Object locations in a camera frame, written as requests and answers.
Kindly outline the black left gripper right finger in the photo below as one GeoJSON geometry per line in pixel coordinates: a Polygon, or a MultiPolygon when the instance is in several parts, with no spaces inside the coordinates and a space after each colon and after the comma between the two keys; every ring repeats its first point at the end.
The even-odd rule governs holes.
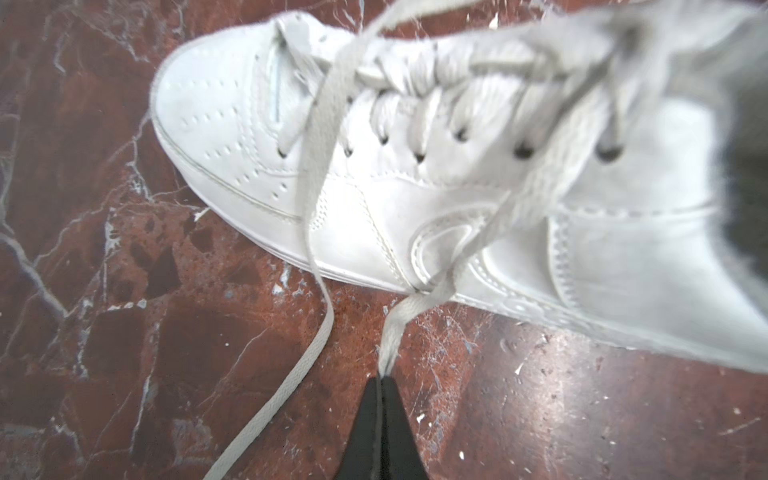
{"type": "Polygon", "coordinates": [[[384,377],[381,385],[383,401],[381,478],[428,480],[398,386],[390,376],[384,377]]]}

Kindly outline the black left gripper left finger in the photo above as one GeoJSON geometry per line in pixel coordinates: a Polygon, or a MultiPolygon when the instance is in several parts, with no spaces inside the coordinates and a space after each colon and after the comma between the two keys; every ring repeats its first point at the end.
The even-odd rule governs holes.
{"type": "Polygon", "coordinates": [[[335,480],[380,478],[380,380],[368,379],[335,480]]]}

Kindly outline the white sneaker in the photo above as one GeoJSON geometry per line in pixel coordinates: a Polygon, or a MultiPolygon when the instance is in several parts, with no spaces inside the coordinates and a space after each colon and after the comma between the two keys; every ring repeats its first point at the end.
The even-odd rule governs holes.
{"type": "Polygon", "coordinates": [[[190,188],[274,256],[755,373],[767,369],[767,14],[644,1],[421,40],[291,11],[191,41],[150,111],[190,188]]]}

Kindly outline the white shoelace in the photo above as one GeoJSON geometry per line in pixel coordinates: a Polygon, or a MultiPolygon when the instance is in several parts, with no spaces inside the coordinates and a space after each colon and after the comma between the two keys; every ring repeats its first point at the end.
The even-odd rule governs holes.
{"type": "Polygon", "coordinates": [[[458,8],[398,1],[358,34],[285,12],[188,44],[153,90],[158,135],[225,221],[319,285],[403,294],[381,375],[406,325],[450,301],[596,326],[534,256],[551,252],[546,225],[587,162],[614,148],[647,4],[384,37],[458,8]]]}

